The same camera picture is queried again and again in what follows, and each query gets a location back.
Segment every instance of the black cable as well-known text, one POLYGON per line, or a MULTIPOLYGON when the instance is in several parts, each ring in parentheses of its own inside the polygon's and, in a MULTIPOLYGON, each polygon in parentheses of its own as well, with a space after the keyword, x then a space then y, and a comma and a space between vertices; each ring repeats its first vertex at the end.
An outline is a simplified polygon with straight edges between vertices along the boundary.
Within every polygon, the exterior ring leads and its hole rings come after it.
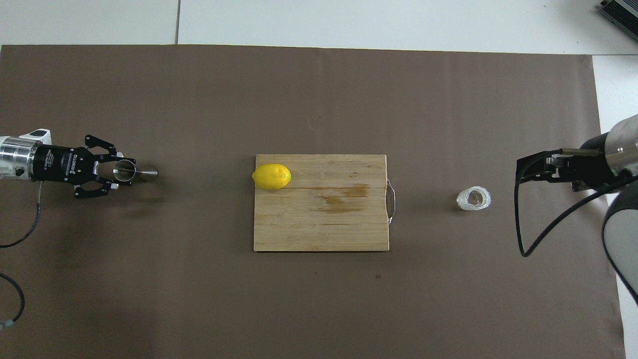
POLYGON ((9 243, 9 244, 2 244, 2 245, 0 245, 0 248, 9 248, 9 247, 13 247, 14 245, 19 244, 20 242, 22 242, 25 239, 27 239, 31 235, 33 230, 36 229, 36 226, 38 225, 38 222, 40 221, 40 194, 41 193, 42 193, 42 182, 40 182, 40 187, 38 189, 38 203, 36 204, 36 219, 33 221, 33 225, 31 226, 30 230, 27 232, 27 234, 25 234, 19 240, 15 241, 13 243, 9 243))
POLYGON ((539 236, 536 238, 536 240, 531 244, 531 246, 529 247, 529 249, 527 251, 525 251, 525 249, 523 248, 523 239, 521 238, 521 225, 520 225, 520 220, 519 220, 519 185, 521 184, 521 180, 523 178, 524 173, 536 162, 545 159, 551 155, 560 155, 562 154, 563 150, 562 149, 556 149, 554 151, 545 151, 545 152, 541 152, 539 153, 537 156, 533 157, 530 159, 530 161, 528 163, 526 163, 524 166, 521 167, 521 170, 516 174, 516 182, 514 183, 514 221, 516 223, 516 236, 518 237, 518 245, 519 245, 519 250, 521 251, 521 255, 523 257, 528 257, 535 249, 536 247, 540 244, 540 242, 543 240, 543 238, 545 238, 549 232, 551 232, 552 229, 554 229, 554 227, 556 227, 563 219, 565 219, 565 217, 569 216, 570 214, 572 214, 575 210, 579 209, 580 207, 584 206, 585 204, 588 204, 589 202, 593 201, 594 199, 601 197, 605 194, 608 194, 609 192, 616 190, 620 187, 626 186, 629 183, 638 180, 638 176, 634 176, 634 177, 627 177, 624 179, 621 179, 620 181, 612 184, 612 185, 608 185, 605 187, 602 187, 600 190, 598 190, 596 193, 589 195, 587 197, 585 197, 584 199, 581 199, 580 201, 578 201, 577 203, 575 203, 574 205, 572 205, 571 207, 569 207, 566 211, 564 211, 563 213, 561 213, 558 217, 556 217, 556 219, 554 219, 540 234, 539 236))
POLYGON ((18 310, 18 315, 16 315, 15 318, 13 318, 13 321, 16 322, 18 319, 20 319, 20 316, 22 315, 22 311, 24 310, 24 293, 22 292, 22 289, 20 288, 20 286, 15 282, 15 280, 11 279, 10 277, 2 273, 0 273, 0 278, 3 278, 7 282, 11 283, 11 285, 13 285, 15 290, 18 291, 18 295, 20 296, 20 310, 18 310))

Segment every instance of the lemon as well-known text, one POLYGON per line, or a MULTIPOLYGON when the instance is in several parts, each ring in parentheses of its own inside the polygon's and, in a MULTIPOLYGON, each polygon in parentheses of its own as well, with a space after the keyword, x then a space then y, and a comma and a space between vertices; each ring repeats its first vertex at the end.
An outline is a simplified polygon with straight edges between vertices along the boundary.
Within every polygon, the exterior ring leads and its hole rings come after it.
POLYGON ((255 185, 262 190, 278 190, 290 182, 290 170, 280 164, 265 164, 253 172, 255 185))

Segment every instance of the cutting board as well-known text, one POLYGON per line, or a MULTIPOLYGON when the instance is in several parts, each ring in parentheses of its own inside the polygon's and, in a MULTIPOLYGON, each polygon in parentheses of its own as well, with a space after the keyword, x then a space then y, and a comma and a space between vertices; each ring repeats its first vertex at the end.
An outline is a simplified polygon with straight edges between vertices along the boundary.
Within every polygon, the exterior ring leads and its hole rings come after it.
POLYGON ((262 164, 285 165, 292 179, 255 188, 255 251, 390 249, 385 155, 257 155, 262 164))

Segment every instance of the brown paper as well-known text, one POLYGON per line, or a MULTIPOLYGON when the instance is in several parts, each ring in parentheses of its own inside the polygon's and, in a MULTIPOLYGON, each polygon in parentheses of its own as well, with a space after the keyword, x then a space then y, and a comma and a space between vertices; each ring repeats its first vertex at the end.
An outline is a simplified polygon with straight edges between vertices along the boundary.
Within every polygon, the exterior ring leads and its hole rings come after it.
MULTIPOLYGON (((529 258, 514 231, 516 159, 599 133, 589 56, 5 45, 0 121, 159 169, 85 201, 44 184, 0 252, 27 296, 2 358, 624 357, 603 200, 529 258), (256 153, 386 154, 391 251, 253 252, 256 153), (472 185, 488 209, 456 208, 472 185)), ((36 191, 0 181, 5 243, 36 191)), ((523 185, 527 244, 582 196, 523 185)))

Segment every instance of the cutting board handle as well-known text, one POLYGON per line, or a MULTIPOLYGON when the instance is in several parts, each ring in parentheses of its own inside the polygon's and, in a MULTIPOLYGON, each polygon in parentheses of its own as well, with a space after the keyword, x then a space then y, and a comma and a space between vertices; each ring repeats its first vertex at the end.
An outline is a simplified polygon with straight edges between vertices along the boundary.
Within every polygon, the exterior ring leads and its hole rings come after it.
POLYGON ((390 179, 388 178, 388 186, 386 187, 386 191, 390 191, 390 193, 392 194, 392 211, 388 212, 388 225, 390 225, 392 223, 392 217, 394 217, 394 212, 397 209, 397 195, 394 191, 394 188, 392 188, 392 184, 390 183, 390 179))

